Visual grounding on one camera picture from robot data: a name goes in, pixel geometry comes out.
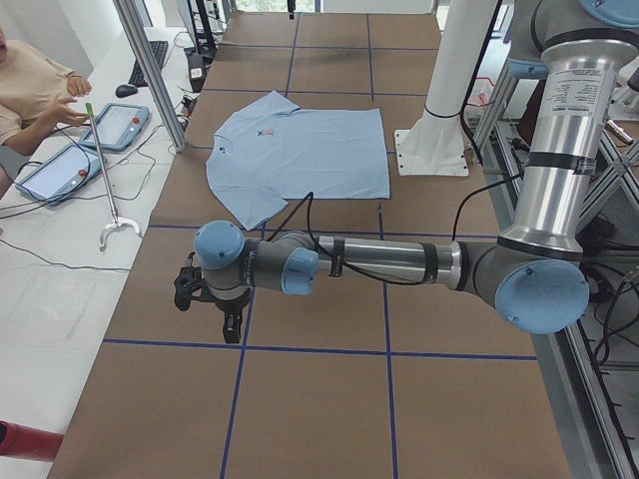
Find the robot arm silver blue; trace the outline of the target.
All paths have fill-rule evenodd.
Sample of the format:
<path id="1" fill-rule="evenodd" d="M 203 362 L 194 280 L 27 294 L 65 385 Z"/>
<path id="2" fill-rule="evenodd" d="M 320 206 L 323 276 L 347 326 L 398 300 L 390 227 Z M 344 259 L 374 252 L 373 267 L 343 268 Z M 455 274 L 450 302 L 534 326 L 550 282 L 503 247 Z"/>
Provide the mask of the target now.
<path id="1" fill-rule="evenodd" d="M 619 70 L 638 54 L 634 1 L 519 1 L 508 67 L 545 87 L 512 224 L 493 243 L 448 244 L 248 231 L 288 201 L 377 198 L 389 193 L 379 112 L 304 110 L 271 92 L 216 131 L 207 161 L 231 221 L 203 225 L 175 281 L 175 303 L 212 302 L 226 342 L 241 338 L 256 288 L 308 295 L 316 275 L 357 273 L 396 285 L 442 283 L 482 298 L 535 334 L 574 323 L 589 300 L 576 240 L 580 207 Z"/>

